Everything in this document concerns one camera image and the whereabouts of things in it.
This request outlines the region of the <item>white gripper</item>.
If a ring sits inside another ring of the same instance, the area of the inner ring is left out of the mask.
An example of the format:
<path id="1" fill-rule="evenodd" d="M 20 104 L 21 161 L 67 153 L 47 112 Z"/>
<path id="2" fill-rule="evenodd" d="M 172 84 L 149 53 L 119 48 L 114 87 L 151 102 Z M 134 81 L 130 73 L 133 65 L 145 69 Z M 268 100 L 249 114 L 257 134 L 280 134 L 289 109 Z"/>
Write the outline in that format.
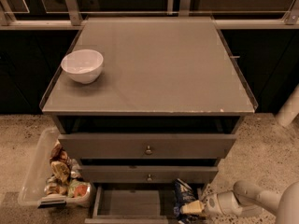
<path id="1" fill-rule="evenodd" d="M 242 213 L 242 207 L 232 191 L 209 194 L 205 197 L 203 203 L 199 200 L 186 203 L 180 207 L 180 213 L 184 215 L 201 215 L 204 209 L 211 217 L 240 216 Z"/>

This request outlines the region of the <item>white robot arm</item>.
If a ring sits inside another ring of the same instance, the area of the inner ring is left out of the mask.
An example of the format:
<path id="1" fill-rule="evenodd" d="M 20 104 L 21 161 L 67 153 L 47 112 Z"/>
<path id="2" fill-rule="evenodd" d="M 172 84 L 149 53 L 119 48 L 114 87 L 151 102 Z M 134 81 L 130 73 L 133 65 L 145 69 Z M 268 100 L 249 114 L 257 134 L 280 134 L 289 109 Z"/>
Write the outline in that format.
<path id="1" fill-rule="evenodd" d="M 298 224 L 298 195 L 299 182 L 289 185 L 283 194 L 277 194 L 249 181 L 239 180 L 232 190 L 196 199 L 192 188 L 178 178 L 175 181 L 174 214 L 179 224 L 191 224 L 200 217 L 253 217 L 265 209 L 276 217 L 275 224 Z"/>

